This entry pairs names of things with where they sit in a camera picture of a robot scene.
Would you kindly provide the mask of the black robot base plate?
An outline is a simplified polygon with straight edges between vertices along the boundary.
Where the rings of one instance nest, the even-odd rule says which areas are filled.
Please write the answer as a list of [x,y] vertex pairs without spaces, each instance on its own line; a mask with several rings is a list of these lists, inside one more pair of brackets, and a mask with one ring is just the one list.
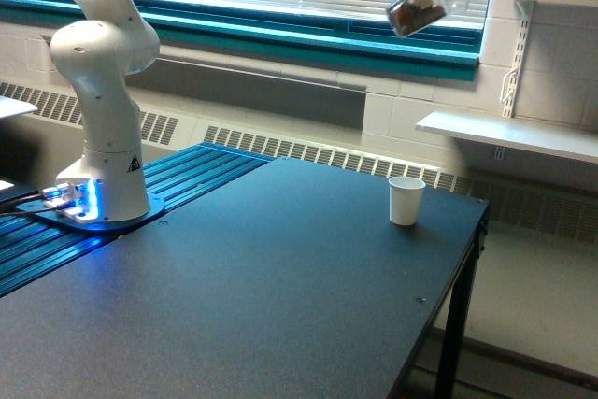
[[160,218],[165,213],[164,199],[158,195],[149,195],[149,212],[141,217],[128,221],[100,221],[94,223],[80,223],[67,218],[57,211],[34,213],[34,210],[44,208],[41,200],[33,200],[16,206],[17,211],[24,211],[29,217],[36,217],[48,225],[58,226],[69,230],[92,234],[126,234],[144,224]]

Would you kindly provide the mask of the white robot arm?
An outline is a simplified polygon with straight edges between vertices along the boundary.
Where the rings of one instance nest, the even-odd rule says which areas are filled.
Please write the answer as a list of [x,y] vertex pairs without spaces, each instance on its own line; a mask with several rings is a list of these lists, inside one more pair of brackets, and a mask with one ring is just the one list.
[[85,18],[54,34],[50,57],[78,97],[83,151],[45,203],[84,227],[122,224],[150,213],[140,111],[125,78],[155,62],[160,40],[133,0],[74,1]]

